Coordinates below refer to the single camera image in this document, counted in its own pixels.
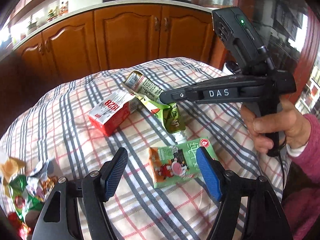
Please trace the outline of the pink sleeve right forearm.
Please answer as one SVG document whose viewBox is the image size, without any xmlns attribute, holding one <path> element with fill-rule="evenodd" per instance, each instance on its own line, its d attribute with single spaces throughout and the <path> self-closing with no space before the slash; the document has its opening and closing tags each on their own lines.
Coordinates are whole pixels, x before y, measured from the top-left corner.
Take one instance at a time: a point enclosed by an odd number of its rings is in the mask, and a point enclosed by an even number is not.
<svg viewBox="0 0 320 240">
<path fill-rule="evenodd" d="M 294 239 L 319 239 L 319 120 L 312 114 L 304 118 L 311 126 L 308 141 L 297 149 L 287 146 L 295 169 L 283 209 Z"/>
</svg>

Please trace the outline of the person's right hand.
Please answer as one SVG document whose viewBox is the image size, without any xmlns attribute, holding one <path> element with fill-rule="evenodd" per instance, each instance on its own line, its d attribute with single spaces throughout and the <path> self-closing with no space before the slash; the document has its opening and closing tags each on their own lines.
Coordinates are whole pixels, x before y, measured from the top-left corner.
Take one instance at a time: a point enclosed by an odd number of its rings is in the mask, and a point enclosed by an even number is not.
<svg viewBox="0 0 320 240">
<path fill-rule="evenodd" d="M 273 132 L 284 132 L 286 143 L 297 149 L 304 146 L 310 137 L 311 124 L 286 98 L 281 98 L 282 111 L 257 118 L 246 106 L 240 109 L 241 117 L 251 135 L 255 149 L 267 153 L 273 148 L 273 141 L 265 135 Z"/>
</svg>

